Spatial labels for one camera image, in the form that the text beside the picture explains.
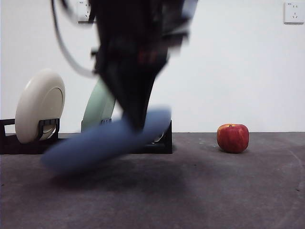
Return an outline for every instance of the red apple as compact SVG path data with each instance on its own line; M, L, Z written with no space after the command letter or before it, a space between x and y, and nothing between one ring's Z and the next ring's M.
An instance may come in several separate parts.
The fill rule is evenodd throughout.
M217 130L217 143L228 153L241 153L249 144L249 130L242 124L224 124Z

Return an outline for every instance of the black stand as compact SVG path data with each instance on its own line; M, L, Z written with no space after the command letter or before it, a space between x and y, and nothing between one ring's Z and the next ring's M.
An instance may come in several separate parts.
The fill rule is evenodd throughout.
M58 138L59 118L40 120L38 123L39 131L37 138L35 141L27 144L20 143L16 135L6 136L5 126L14 124L15 119L0 120L0 154L42 154L47 148L60 140ZM50 138L39 141L43 135L43 127L45 125L55 125L55 132Z
M101 124L111 122L111 119L102 120ZM14 125L15 119L4 119L0 120L0 155L3 154L43 154L53 144L65 140L65 138L59 138L58 132L60 128L60 120L47 119L40 120L38 123L38 136L37 138L27 144L22 144L18 141L16 135L7 135L5 133L6 125ZM43 135L43 127L47 125L55 125L55 132L53 135L46 139L39 141ZM132 152L132 154L172 154L173 153L173 143L172 143L172 122L163 137L155 143L147 144L142 149Z

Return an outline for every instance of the cable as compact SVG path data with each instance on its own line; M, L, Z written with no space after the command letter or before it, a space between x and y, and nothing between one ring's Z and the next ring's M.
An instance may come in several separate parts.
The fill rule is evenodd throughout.
M72 55L69 53L68 49L66 48L66 46L64 45L64 42L62 40L59 28L58 28L58 24L57 24L57 16L56 16L56 11L55 11L55 6L54 6L54 0L51 0L51 6L52 6L52 12L53 12L53 18L54 18L54 28L55 28L55 33L56 33L56 38L59 44L59 47L61 49L62 54L64 55L64 57L66 58L67 62L70 64L70 66L76 71L78 72L80 75L83 76L87 76L90 78L94 77L94 73L92 70L86 69L84 67L82 67L81 65L79 65L74 58L72 57ZM68 12L68 14L71 14L71 10L70 8L66 8L66 11Z

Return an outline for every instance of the concrete floor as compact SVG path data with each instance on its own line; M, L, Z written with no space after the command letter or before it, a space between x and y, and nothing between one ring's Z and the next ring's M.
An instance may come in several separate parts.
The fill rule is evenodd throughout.
M78 177L1 156L4 229L304 229L305 133L174 134L172 155L127 155Z

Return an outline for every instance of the electrical socket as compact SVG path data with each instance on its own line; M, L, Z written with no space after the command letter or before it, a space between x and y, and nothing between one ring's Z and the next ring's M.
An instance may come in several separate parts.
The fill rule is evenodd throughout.
M285 24L303 24L305 22L304 3L289 1L285 3Z
M77 1L77 20L78 22L86 22L89 20L91 5L88 0Z

